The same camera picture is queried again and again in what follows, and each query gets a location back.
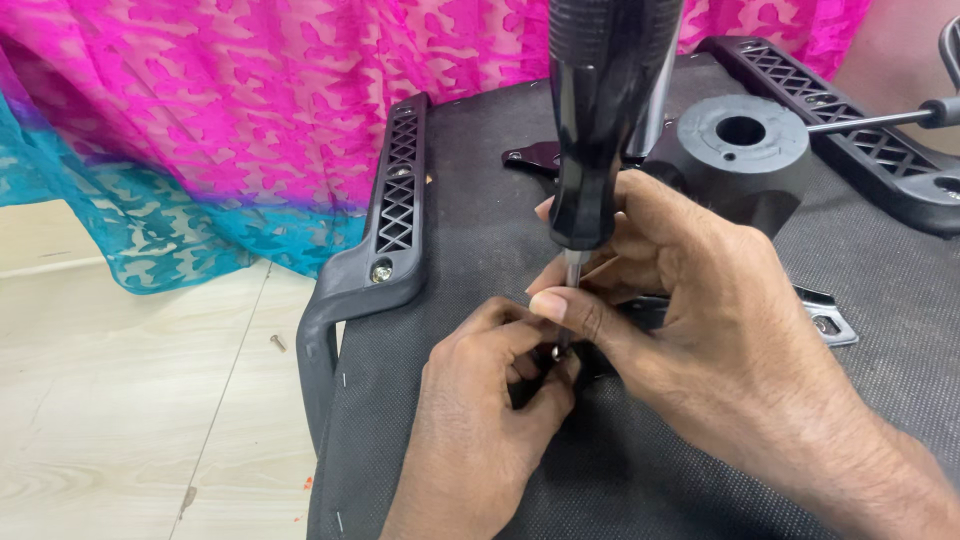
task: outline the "patterned sheer cloth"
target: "patterned sheer cloth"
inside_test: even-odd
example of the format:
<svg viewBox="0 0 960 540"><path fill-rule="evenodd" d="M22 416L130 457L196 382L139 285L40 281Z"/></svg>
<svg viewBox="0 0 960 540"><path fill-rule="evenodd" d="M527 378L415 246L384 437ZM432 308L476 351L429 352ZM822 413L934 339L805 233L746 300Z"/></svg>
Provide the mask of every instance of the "patterned sheer cloth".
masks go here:
<svg viewBox="0 0 960 540"><path fill-rule="evenodd" d="M870 0L687 0L680 50L768 37L822 75ZM62 198L134 293L363 230L386 108L547 75L546 0L6 0L0 205Z"/></svg>

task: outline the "screw head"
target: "screw head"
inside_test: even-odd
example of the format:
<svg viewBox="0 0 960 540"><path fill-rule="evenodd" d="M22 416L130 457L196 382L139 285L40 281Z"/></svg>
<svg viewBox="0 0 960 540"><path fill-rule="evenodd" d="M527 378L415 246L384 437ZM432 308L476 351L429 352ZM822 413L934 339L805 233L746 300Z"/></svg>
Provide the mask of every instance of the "screw head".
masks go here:
<svg viewBox="0 0 960 540"><path fill-rule="evenodd" d="M393 275L393 273L393 268L385 263L380 263L374 266L373 271L370 274L370 279L374 283L383 283L387 281L390 276Z"/></svg>

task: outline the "floor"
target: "floor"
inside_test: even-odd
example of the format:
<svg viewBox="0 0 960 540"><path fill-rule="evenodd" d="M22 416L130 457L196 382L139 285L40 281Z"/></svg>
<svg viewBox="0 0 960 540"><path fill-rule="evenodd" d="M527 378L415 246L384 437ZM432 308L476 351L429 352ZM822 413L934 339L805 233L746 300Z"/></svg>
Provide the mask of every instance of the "floor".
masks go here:
<svg viewBox="0 0 960 540"><path fill-rule="evenodd" d="M78 252L0 261L0 538L304 538L314 281L260 260L134 296Z"/></svg>

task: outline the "black screwdriver handle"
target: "black screwdriver handle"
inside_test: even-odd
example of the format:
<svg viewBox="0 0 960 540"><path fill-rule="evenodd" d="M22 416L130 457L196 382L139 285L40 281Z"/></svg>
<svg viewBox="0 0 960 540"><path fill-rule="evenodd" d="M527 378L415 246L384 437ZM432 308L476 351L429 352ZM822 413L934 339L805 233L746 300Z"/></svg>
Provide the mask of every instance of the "black screwdriver handle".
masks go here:
<svg viewBox="0 0 960 540"><path fill-rule="evenodd" d="M589 251L613 233L620 156L668 54L683 0L550 0L550 87L560 139L550 235Z"/></svg>

